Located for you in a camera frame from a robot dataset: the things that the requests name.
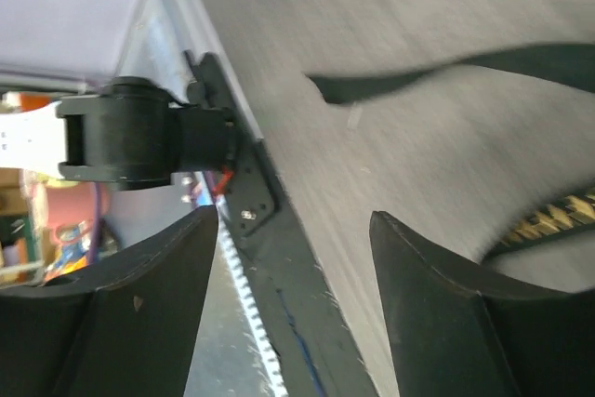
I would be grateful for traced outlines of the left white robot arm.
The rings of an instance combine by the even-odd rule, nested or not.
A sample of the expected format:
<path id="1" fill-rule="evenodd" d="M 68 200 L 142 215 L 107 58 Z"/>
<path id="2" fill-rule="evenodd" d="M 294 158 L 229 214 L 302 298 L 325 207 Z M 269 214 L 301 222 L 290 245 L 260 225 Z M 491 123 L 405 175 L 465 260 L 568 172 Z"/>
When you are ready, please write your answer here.
<path id="1" fill-rule="evenodd" d="M 1 166 L 54 179 L 159 188 L 177 173 L 234 167 L 242 134 L 228 108 L 180 102 L 146 78 L 1 116 Z"/>

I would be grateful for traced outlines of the black ribbon with gold lettering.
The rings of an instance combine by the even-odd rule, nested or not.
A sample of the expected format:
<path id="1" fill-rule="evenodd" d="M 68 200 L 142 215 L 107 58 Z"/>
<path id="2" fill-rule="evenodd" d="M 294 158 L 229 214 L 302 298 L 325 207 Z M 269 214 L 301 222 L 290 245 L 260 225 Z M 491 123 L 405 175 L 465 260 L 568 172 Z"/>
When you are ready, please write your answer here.
<path id="1" fill-rule="evenodd" d="M 394 101 L 406 126 L 446 135 L 432 163 L 488 219 L 475 259 L 490 262 L 594 231 L 594 46 L 541 42 L 422 62 L 396 71 L 309 73 L 332 107 Z M 439 123 L 462 130 L 448 133 Z"/>

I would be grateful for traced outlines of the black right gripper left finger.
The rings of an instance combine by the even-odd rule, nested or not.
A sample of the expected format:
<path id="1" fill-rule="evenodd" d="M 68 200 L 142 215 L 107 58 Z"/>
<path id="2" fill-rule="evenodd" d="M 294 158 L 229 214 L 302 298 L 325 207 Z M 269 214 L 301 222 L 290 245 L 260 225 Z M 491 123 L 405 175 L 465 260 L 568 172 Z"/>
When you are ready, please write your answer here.
<path id="1" fill-rule="evenodd" d="M 5 396 L 180 396 L 218 237 L 202 206 L 43 286 L 1 292 Z"/>

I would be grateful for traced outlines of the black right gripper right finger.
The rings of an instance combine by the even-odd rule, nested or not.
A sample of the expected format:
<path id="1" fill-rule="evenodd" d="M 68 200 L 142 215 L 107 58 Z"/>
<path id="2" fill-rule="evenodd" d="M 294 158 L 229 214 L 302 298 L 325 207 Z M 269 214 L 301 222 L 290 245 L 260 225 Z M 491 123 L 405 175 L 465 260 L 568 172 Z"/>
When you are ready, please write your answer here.
<path id="1" fill-rule="evenodd" d="M 401 395 L 593 394 L 592 291 L 491 271 L 384 211 L 369 238 Z"/>

